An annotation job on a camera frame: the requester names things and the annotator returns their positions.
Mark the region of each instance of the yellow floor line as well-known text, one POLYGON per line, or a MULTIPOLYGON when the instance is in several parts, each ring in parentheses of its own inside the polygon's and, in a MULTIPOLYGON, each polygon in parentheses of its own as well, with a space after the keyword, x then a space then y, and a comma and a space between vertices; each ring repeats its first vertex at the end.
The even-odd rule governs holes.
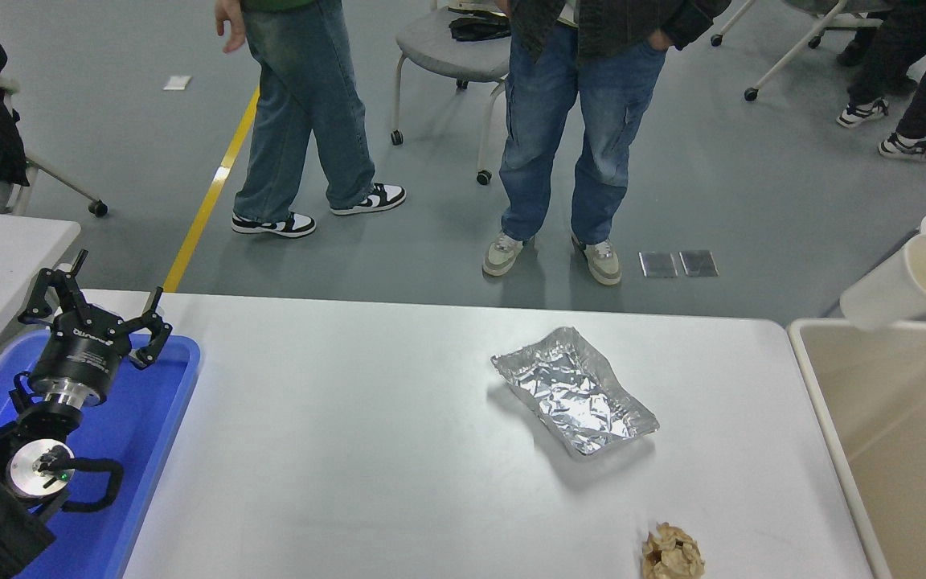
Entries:
POLYGON ((260 89, 257 88, 252 94, 249 106, 245 109, 242 121, 238 124, 235 136, 231 137, 231 144, 227 146, 227 153, 223 154, 223 160, 217 167, 213 175, 213 183, 206 191, 206 197, 202 205, 199 205, 199 212, 195 213, 195 220, 191 221, 191 227, 188 228, 187 235, 184 236, 184 243, 177 252, 174 263, 170 265, 170 273, 166 275, 166 281, 162 283, 164 292, 176 292, 177 286, 184 277, 184 270, 188 268, 188 261, 191 261, 191 254, 195 253, 195 246, 199 245, 199 238, 202 238, 203 229, 206 227, 206 221, 209 220, 213 207, 216 206, 216 200, 223 191, 223 184, 227 183, 227 176, 231 173, 231 167, 238 158, 238 151, 242 150, 242 143, 245 142, 245 135, 248 134, 249 128, 252 127, 252 120, 256 117, 256 102, 260 99, 260 89))

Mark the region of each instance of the beige bin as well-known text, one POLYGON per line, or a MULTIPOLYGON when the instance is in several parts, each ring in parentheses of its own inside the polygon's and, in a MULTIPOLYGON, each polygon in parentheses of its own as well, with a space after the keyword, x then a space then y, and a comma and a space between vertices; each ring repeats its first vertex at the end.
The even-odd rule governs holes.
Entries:
POLYGON ((926 322, 788 334, 875 577, 926 578, 926 322))

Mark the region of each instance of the light blue jeans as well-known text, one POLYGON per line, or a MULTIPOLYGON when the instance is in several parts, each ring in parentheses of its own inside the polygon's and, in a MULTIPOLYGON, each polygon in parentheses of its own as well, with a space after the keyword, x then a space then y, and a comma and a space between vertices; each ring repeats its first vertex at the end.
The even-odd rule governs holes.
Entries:
POLYGON ((552 161, 567 113, 580 94, 584 150, 574 168, 570 227, 582 243, 606 241, 628 191, 629 147, 665 59, 665 52, 639 43, 578 66, 577 29, 558 24, 535 62, 512 37, 506 78, 510 134, 499 171, 510 197, 502 216, 505 234, 527 241, 543 226, 552 161))
POLYGON ((246 11, 249 51, 260 62, 260 102, 249 169, 235 213, 280 221, 298 193, 309 133, 327 177, 327 201, 347 209, 371 190, 374 161, 349 55, 342 0, 280 12, 246 11))

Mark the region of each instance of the sneaker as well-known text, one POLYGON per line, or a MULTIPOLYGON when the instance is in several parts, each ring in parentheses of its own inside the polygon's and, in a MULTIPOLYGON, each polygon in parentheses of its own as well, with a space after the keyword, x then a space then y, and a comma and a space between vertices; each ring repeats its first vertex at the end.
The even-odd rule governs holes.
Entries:
POLYGON ((908 76, 905 76, 905 74, 885 82, 885 92, 888 92, 889 95, 896 97, 908 97, 912 95, 912 93, 916 90, 916 87, 918 87, 918 82, 908 76))
POLYGON ((883 117, 888 117, 888 101, 878 98, 872 103, 846 105, 846 109, 838 115, 838 124, 846 129, 855 129, 863 122, 877 121, 883 117))
POLYGON ((376 213, 394 209, 405 201, 405 190, 398 186, 386 186, 383 183, 374 183, 371 193, 355 207, 348 209, 331 208, 336 216, 352 216, 355 213, 376 213))
POLYGON ((577 241, 573 234, 570 234, 570 241, 574 242, 578 252, 584 253, 584 259, 588 260, 588 271, 592 272, 596 281, 602 285, 617 285, 621 282, 621 260, 617 257, 613 243, 607 239, 602 243, 588 245, 577 241))
POLYGON ((481 269, 493 277, 505 275, 507 271, 510 271, 510 268, 514 267, 521 249, 524 249, 524 246, 533 240, 534 238, 530 238, 528 241, 517 241, 500 231, 492 245, 488 246, 488 252, 485 253, 485 264, 482 265, 481 269))
POLYGON ((856 40, 850 40, 844 51, 839 52, 837 56, 834 57, 835 61, 838 61, 839 65, 849 67, 856 66, 859 63, 863 62, 863 56, 867 54, 867 47, 857 43, 856 40))
POLYGON ((907 139, 898 133, 892 133, 878 146, 882 157, 902 158, 905 161, 926 162, 926 137, 907 139))
POLYGON ((305 237, 316 231, 317 224, 313 217, 301 213, 288 213, 288 217, 276 223, 246 220, 245 217, 234 213, 231 216, 231 228, 238 233, 272 233, 281 237, 305 237))

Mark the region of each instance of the blue tray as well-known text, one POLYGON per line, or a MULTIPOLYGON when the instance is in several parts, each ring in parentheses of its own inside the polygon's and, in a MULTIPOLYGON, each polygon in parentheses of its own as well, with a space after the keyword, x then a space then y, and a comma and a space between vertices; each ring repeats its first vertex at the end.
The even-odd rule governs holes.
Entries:
MULTIPOLYGON (((41 355, 48 332, 18 338, 0 356, 0 425, 16 413, 8 392, 14 375, 30 371, 41 355)), ((139 348, 148 336, 135 334, 139 348)), ((113 458, 124 465, 124 484, 117 501, 97 513, 58 513, 48 521, 55 543, 19 577, 44 579, 114 579, 124 574, 152 491, 166 455, 177 436, 199 369, 199 345, 184 336, 170 336, 157 363, 138 371, 128 360, 105 404, 84 408, 84 421, 68 437, 74 455, 113 458)), ((77 473, 69 488, 74 501, 102 497, 108 475, 77 473)))

